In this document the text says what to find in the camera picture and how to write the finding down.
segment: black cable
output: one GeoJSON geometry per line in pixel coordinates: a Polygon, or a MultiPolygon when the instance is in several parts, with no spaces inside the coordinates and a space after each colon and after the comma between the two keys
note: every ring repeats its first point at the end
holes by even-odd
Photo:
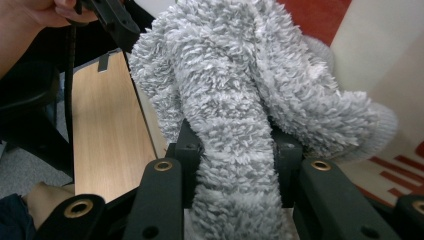
{"type": "Polygon", "coordinates": [[[68,131],[69,144],[73,149],[73,125],[72,125],[72,84],[74,76],[75,63],[75,45],[76,45],[77,27],[71,25],[67,34],[67,64],[65,70],[65,119],[66,129],[68,131]]]}

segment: dark blue fabric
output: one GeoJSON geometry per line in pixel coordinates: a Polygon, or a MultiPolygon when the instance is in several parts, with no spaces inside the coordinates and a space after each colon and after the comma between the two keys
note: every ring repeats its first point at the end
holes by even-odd
{"type": "Polygon", "coordinates": [[[17,194],[0,199],[0,240],[32,240],[35,227],[28,208],[17,194]]]}

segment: metal hole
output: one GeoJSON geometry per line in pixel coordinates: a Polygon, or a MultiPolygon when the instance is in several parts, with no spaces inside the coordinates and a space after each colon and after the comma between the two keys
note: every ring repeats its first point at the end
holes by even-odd
{"type": "Polygon", "coordinates": [[[156,171],[164,172],[164,171],[168,171],[171,168],[172,168],[172,163],[170,161],[161,161],[155,164],[156,171]]]}
{"type": "Polygon", "coordinates": [[[419,213],[424,215],[424,201],[417,200],[412,203],[412,206],[417,210],[419,213]]]}
{"type": "Polygon", "coordinates": [[[362,226],[361,233],[368,238],[372,238],[372,239],[380,238],[380,234],[378,234],[378,232],[374,228],[369,226],[362,226]]]}
{"type": "Polygon", "coordinates": [[[87,214],[93,208],[93,202],[90,199],[80,199],[71,203],[64,212],[67,218],[79,218],[87,214]]]}
{"type": "Polygon", "coordinates": [[[147,227],[143,230],[143,237],[146,239],[153,239],[159,235],[159,229],[157,227],[147,227]]]}
{"type": "Polygon", "coordinates": [[[197,146],[196,146],[196,144],[194,144],[194,143],[190,143],[190,144],[187,144],[186,145],[186,148],[188,148],[188,149],[195,149],[197,146]]]}
{"type": "Polygon", "coordinates": [[[331,169],[330,164],[324,161],[317,160],[312,162],[311,164],[312,164],[312,167],[320,171],[329,171],[331,169]]]}

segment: wooden board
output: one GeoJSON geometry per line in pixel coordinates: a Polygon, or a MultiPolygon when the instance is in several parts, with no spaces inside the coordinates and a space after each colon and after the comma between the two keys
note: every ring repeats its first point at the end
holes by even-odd
{"type": "Polygon", "coordinates": [[[150,136],[152,137],[156,156],[158,158],[163,158],[165,157],[166,150],[168,149],[168,144],[162,134],[162,131],[159,128],[158,116],[152,106],[152,103],[143,90],[138,87],[137,92],[146,119],[147,128],[149,129],[150,136]]]}
{"type": "Polygon", "coordinates": [[[74,74],[75,192],[109,202],[137,187],[156,156],[123,54],[104,72],[98,65],[74,74]]]}

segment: stuffed animal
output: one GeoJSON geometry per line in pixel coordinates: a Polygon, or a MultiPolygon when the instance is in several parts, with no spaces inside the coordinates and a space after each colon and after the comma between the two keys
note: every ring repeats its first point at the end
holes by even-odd
{"type": "Polygon", "coordinates": [[[294,237],[268,117],[307,157],[338,162],[365,160],[393,137],[394,113],[339,90],[323,60],[332,67],[331,52],[308,43],[317,46],[274,0],[178,1],[141,34],[131,74],[164,136],[176,142],[186,118],[205,148],[186,238],[294,237]]]}

